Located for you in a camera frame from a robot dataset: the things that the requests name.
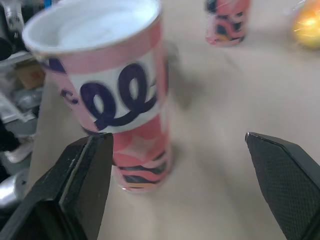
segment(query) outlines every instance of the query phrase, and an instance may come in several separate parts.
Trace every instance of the cardboard box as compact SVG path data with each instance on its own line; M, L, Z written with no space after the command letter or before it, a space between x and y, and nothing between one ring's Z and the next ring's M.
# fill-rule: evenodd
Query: cardboard box
M26 89L34 89L44 85L46 74L35 60L17 64L15 73Z

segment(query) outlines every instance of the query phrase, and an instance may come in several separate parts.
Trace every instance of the pink can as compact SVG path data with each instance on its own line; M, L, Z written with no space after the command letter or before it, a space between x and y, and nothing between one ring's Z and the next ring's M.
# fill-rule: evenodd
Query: pink can
M232 46L246 36L250 0L206 0L206 36L215 46Z
M63 1L22 34L83 129L113 133L113 176L130 192L172 165L161 13L157 0Z

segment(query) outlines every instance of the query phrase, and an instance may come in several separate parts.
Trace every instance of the paper cup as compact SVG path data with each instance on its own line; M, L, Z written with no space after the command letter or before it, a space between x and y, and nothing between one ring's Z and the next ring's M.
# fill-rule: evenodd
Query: paper cup
M78 0L26 24L23 40L89 134L113 133L114 175L132 192L169 172L161 5L157 0Z

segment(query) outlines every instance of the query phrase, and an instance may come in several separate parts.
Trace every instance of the beige table surface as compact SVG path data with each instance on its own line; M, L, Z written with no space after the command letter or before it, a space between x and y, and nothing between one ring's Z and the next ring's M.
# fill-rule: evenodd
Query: beige table surface
M295 0L253 0L246 40L204 41L202 0L164 0L175 165L166 183L130 194L112 180L99 240L284 240L245 143L248 131L299 144L320 161L320 53L296 50L285 10ZM30 186L84 133L47 81Z

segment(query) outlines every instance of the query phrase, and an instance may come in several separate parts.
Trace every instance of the cup rim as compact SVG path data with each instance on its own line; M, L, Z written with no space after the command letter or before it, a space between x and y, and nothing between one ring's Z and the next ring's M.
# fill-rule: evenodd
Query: cup rim
M159 0L148 0L151 2L156 3L157 9L154 12L153 18L151 18L148 22L146 22L146 26L142 27L141 29L133 32L132 34L129 34L123 38L116 39L114 41L110 41L108 43L101 43L97 44L96 46L88 46L88 47L81 47L76 49L56 49L55 47L50 48L48 46L48 49L39 49L36 44L33 43L32 40L30 40L30 37L28 35L29 31L32 29L33 24L41 21L42 18L45 18L47 15L55 14L55 12L59 11L60 8L63 8L64 6L70 6L73 4L77 4L78 1L81 0L71 0L67 1L62 0L61 2L56 3L56 5L51 6L49 9L45 9L36 15L34 15L26 24L22 32L22 39L27 49L29 49L32 53L41 54L41 55L48 55L48 56L56 56L56 55L66 55L66 54L75 54L75 53L83 53L83 52L91 52L99 49L105 49L108 47L112 47L115 45L123 44L127 41L130 41L131 39L135 38L139 34L147 31L150 29L155 23L157 23L163 13L162 4Z

